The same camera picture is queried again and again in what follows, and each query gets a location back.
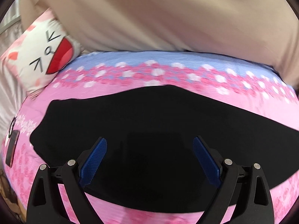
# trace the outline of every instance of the black fabric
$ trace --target black fabric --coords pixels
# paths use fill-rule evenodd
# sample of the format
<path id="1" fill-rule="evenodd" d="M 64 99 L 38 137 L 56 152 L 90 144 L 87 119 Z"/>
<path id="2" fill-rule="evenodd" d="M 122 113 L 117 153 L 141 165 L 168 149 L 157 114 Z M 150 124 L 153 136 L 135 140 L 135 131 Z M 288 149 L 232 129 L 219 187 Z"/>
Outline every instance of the black fabric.
<path id="1" fill-rule="evenodd" d="M 261 164 L 270 188 L 299 169 L 298 131 L 175 86 L 52 101 L 30 141 L 47 164 L 60 166 L 102 136 L 107 154 L 87 193 L 184 213 L 203 211 L 215 192 L 192 150 L 197 135 L 237 164 Z"/>

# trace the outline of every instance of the pink pillow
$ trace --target pink pillow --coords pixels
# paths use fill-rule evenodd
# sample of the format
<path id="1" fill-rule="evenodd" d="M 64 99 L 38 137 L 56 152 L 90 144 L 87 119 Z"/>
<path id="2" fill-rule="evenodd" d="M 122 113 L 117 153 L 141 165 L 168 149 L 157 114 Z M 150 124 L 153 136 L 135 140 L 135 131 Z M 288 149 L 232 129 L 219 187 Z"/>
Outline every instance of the pink pillow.
<path id="1" fill-rule="evenodd" d="M 80 52 L 80 44 L 48 9 L 0 57 L 0 63 L 34 98 Z"/>

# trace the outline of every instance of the red open mouth print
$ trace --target red open mouth print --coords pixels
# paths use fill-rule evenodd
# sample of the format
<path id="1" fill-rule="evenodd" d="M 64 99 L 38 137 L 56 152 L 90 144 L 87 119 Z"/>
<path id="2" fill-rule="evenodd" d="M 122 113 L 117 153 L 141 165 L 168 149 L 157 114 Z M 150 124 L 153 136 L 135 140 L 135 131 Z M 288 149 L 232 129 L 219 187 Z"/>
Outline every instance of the red open mouth print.
<path id="1" fill-rule="evenodd" d="M 46 74 L 54 74 L 64 68 L 72 59 L 74 49 L 72 44 L 63 38 L 49 64 Z"/>

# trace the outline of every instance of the blue clamp pad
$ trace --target blue clamp pad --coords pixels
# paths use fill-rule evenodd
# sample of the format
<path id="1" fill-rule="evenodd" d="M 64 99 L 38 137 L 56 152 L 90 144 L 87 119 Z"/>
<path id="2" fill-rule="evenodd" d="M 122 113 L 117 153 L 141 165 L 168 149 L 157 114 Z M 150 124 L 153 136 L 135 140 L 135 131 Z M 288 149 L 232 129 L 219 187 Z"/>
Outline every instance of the blue clamp pad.
<path id="1" fill-rule="evenodd" d="M 91 183 L 106 151 L 107 141 L 102 138 L 81 167 L 79 184 L 82 188 Z"/>
<path id="2" fill-rule="evenodd" d="M 193 140 L 193 150 L 209 183 L 219 188 L 222 184 L 220 179 L 221 171 L 198 137 Z"/>

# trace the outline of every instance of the black eyes print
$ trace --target black eyes print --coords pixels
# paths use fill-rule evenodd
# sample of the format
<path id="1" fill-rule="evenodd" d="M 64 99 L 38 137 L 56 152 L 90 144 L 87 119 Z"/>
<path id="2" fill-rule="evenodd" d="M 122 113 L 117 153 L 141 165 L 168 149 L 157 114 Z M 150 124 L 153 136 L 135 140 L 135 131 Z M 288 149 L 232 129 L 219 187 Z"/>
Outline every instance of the black eyes print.
<path id="1" fill-rule="evenodd" d="M 58 35 L 58 36 L 55 36 L 55 37 L 52 37 L 54 35 L 55 31 L 52 32 L 52 34 L 49 36 L 49 31 L 47 30 L 46 31 L 46 37 L 47 37 L 47 42 L 49 43 L 50 41 L 54 40 L 54 39 L 57 39 L 59 38 L 61 35 Z M 48 46 L 45 50 L 44 50 L 44 54 L 45 55 L 49 55 L 49 54 L 54 54 L 55 52 L 52 51 L 52 47 L 51 46 Z M 34 67 L 34 71 L 36 70 L 37 66 L 39 65 L 39 68 L 40 68 L 40 72 L 43 72 L 43 68 L 42 68 L 42 62 L 41 62 L 41 57 L 35 59 L 34 61 L 32 61 L 29 65 L 32 65 L 32 64 L 35 64 L 35 67 Z"/>

